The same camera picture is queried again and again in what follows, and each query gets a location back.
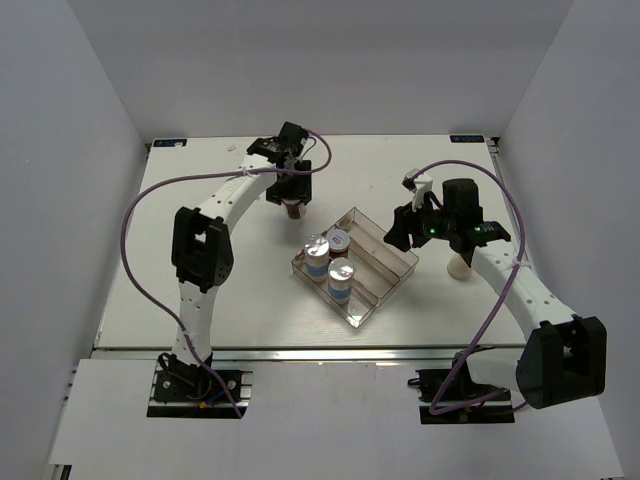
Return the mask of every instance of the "black mounting bracket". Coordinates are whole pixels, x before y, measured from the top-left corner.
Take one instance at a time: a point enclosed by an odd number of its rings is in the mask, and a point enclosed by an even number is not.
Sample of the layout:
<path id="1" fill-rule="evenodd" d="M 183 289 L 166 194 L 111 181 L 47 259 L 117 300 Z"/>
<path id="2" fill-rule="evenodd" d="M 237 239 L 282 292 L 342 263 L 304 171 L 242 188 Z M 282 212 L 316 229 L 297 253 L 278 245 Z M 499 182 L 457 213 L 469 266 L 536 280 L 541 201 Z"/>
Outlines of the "black mounting bracket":
<path id="1" fill-rule="evenodd" d="M 607 330 L 596 317 L 543 322 L 531 336 L 516 368 L 520 392 L 533 408 L 604 392 Z"/>
<path id="2" fill-rule="evenodd" d="M 450 370 L 424 369 L 418 370 L 418 378 L 412 378 L 407 385 L 418 389 L 420 402 L 431 404 L 438 389 L 444 383 Z M 466 381 L 464 374 L 459 373 L 451 386 L 445 391 L 442 402 L 458 403 L 472 398 L 477 398 L 494 390 L 490 385 L 477 385 Z M 511 392 L 498 395 L 493 401 L 508 402 L 511 400 Z M 462 424 L 486 424 L 486 423 L 514 423 L 515 417 L 510 412 L 511 405 L 479 405 L 440 415 L 432 415 L 429 405 L 420 405 L 420 423 L 422 425 L 462 425 Z"/>
<path id="3" fill-rule="evenodd" d="M 284 122 L 276 137 L 257 138 L 247 148 L 247 155 L 261 155 L 276 167 L 285 168 L 287 160 L 302 154 L 307 138 L 309 132 L 300 125 Z"/>
<path id="4" fill-rule="evenodd" d="M 211 356 L 205 361 L 211 365 Z M 187 365 L 173 354 L 162 353 L 158 357 L 152 398 L 156 405 L 149 405 L 147 417 L 237 418 L 231 408 L 210 408 L 226 404 L 229 400 L 218 380 L 198 365 Z M 231 398 L 239 402 L 242 396 L 241 370 L 216 370 L 226 384 Z M 199 406 L 205 402 L 209 408 Z"/>
<path id="5" fill-rule="evenodd" d="M 173 225 L 171 263 L 181 283 L 198 285 L 202 293 L 222 285 L 233 268 L 229 227 L 220 217 L 202 215 L 199 208 L 182 207 Z"/>

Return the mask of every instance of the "cable tie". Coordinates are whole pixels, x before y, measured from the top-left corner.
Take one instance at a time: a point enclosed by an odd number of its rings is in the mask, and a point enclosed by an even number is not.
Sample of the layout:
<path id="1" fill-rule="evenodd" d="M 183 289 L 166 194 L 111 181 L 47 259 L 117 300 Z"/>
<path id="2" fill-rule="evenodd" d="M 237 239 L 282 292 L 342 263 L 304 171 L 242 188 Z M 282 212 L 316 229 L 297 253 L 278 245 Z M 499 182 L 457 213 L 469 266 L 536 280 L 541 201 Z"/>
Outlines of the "cable tie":
<path id="1" fill-rule="evenodd" d="M 531 264 L 527 260 L 518 260 L 517 257 L 513 257 L 513 261 L 511 262 L 511 265 L 509 265 L 509 269 L 512 269 L 516 265 L 518 265 L 519 268 L 531 268 Z"/>
<path id="2" fill-rule="evenodd" d="M 248 169 L 246 165 L 242 165 L 240 167 L 240 170 L 242 170 L 242 176 L 243 177 L 249 177 L 249 178 L 256 178 L 258 175 L 255 173 L 251 173 Z"/>

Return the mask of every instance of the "blue label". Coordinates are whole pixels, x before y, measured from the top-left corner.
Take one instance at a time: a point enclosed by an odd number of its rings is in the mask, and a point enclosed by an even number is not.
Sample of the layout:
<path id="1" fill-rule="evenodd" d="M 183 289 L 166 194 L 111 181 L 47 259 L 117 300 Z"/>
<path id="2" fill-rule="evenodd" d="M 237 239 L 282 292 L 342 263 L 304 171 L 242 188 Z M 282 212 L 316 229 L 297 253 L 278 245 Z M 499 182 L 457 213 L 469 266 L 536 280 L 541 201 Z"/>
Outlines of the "blue label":
<path id="1" fill-rule="evenodd" d="M 449 135 L 451 143 L 484 143 L 482 135 Z"/>
<path id="2" fill-rule="evenodd" d="M 327 273 L 327 269 L 328 265 L 325 265 L 324 267 L 312 267 L 307 263 L 307 272 L 309 272 L 309 275 L 312 277 L 321 277 L 322 275 L 325 275 Z"/>
<path id="3" fill-rule="evenodd" d="M 329 295 L 331 295 L 336 300 L 342 300 L 343 298 L 347 298 L 349 295 L 351 295 L 351 289 L 347 288 L 346 290 L 334 290 L 333 288 L 329 287 Z"/>
<path id="4" fill-rule="evenodd" d="M 154 147 L 186 147 L 186 138 L 170 138 L 167 140 L 154 140 Z"/>

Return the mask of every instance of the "jar lid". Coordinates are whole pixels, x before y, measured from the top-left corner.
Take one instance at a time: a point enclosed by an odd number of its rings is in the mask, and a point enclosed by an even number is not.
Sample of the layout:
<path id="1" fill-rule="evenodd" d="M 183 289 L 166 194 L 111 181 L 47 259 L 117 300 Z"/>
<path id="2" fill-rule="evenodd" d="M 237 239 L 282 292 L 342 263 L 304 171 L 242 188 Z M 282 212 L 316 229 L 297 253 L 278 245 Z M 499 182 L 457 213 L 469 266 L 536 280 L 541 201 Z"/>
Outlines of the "jar lid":
<path id="1" fill-rule="evenodd" d="M 348 258 L 336 258 L 329 264 L 329 277 L 339 282 L 346 282 L 353 277 L 355 268 Z"/>
<path id="2" fill-rule="evenodd" d="M 327 232 L 327 240 L 329 241 L 329 249 L 332 252 L 344 252 L 349 248 L 351 239 L 349 234 L 339 228 L 334 228 Z"/>
<path id="3" fill-rule="evenodd" d="M 310 257 L 322 257 L 329 253 L 329 242 L 322 235 L 312 235 L 304 244 L 304 253 Z"/>

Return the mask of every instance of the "jar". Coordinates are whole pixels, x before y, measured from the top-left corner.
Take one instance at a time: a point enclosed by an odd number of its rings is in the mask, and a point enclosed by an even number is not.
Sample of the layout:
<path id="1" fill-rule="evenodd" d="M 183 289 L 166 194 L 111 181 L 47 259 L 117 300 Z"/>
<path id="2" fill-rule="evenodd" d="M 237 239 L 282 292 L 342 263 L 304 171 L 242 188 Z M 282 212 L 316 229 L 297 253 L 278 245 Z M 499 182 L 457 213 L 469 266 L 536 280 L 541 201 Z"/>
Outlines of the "jar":
<path id="1" fill-rule="evenodd" d="M 355 268 L 348 258 L 336 258 L 329 264 L 329 295 L 340 305 L 349 302 Z"/>
<path id="2" fill-rule="evenodd" d="M 304 244 L 304 260 L 307 273 L 316 283 L 327 279 L 329 264 L 329 242 L 322 235 L 312 235 Z"/>
<path id="3" fill-rule="evenodd" d="M 327 232 L 329 241 L 329 256 L 331 258 L 347 258 L 349 256 L 349 234 L 339 228 L 333 228 Z"/>

